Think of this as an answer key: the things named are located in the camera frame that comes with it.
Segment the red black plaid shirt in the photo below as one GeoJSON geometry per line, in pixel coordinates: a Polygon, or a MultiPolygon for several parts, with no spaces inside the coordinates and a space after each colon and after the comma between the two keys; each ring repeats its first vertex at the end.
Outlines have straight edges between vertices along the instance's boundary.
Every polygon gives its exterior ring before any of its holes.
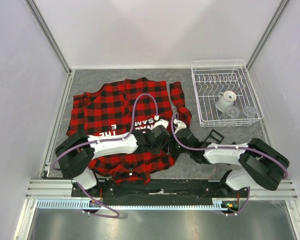
{"type": "MultiPolygon", "coordinates": [[[[84,92],[73,97],[73,108],[67,136],[84,130],[92,136],[115,136],[135,130],[152,129],[156,114],[170,121],[172,106],[179,120],[190,125],[191,112],[186,108],[181,83],[167,84],[145,77],[104,84],[97,92],[84,92]]],[[[114,154],[92,159],[88,167],[96,174],[123,182],[148,184],[151,174],[166,170],[177,157],[165,153],[114,154]]]]}

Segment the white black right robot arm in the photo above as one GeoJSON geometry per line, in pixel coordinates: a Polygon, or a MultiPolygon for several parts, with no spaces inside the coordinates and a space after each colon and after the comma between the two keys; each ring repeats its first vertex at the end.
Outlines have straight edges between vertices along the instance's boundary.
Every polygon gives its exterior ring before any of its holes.
{"type": "Polygon", "coordinates": [[[239,169],[225,173],[219,191],[232,196],[244,187],[259,186],[276,191],[288,177],[289,160],[259,138],[243,144],[217,144],[199,141],[181,120],[172,120],[171,130],[176,149],[188,154],[198,164],[228,164],[239,169]]]}

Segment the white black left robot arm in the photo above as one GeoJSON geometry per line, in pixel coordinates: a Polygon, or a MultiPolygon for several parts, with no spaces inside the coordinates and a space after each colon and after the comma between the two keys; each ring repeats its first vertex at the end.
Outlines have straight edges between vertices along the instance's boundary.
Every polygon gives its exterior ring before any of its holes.
{"type": "Polygon", "coordinates": [[[79,130],[55,149],[55,162],[65,179],[75,180],[85,194],[94,197],[99,193],[100,185],[88,168],[91,160],[116,154],[158,154],[170,141],[168,124],[167,120],[160,119],[152,129],[106,137],[87,135],[84,130],[79,130]]]}

